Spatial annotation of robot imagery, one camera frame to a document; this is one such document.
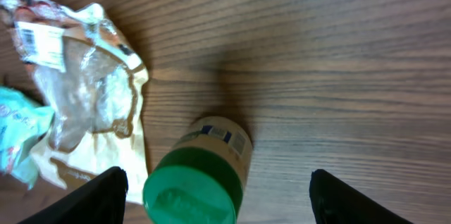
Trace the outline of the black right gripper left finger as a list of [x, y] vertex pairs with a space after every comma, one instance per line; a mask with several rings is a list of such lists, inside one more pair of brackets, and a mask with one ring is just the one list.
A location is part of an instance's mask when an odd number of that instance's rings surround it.
[[20, 224], [122, 224], [126, 172], [114, 166]]

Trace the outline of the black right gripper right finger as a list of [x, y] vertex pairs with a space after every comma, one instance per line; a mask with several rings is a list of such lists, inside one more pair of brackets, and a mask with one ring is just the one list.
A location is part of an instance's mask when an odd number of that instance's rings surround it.
[[323, 169], [311, 174], [309, 197], [317, 224], [412, 224]]

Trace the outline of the green lid clear jar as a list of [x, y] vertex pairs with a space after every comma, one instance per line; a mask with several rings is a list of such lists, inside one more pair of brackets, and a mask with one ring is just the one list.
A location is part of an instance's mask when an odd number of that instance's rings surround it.
[[252, 152], [248, 134], [232, 120], [197, 120], [144, 184], [149, 218], [156, 224], [236, 224]]

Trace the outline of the mint green wipes pack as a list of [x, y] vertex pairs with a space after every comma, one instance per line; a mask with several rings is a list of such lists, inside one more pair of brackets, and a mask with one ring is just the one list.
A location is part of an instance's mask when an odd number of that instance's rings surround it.
[[54, 111], [18, 90], [1, 87], [1, 173], [32, 189], [39, 176], [30, 150], [49, 131]]

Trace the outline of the clear bag bread package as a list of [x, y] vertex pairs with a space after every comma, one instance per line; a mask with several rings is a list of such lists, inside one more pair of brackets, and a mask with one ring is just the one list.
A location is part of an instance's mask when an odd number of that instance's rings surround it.
[[142, 203], [147, 179], [140, 120], [149, 76], [99, 4], [74, 11], [50, 0], [1, 0], [20, 59], [54, 111], [31, 149], [40, 176], [75, 189], [113, 166], [128, 177], [127, 201]]

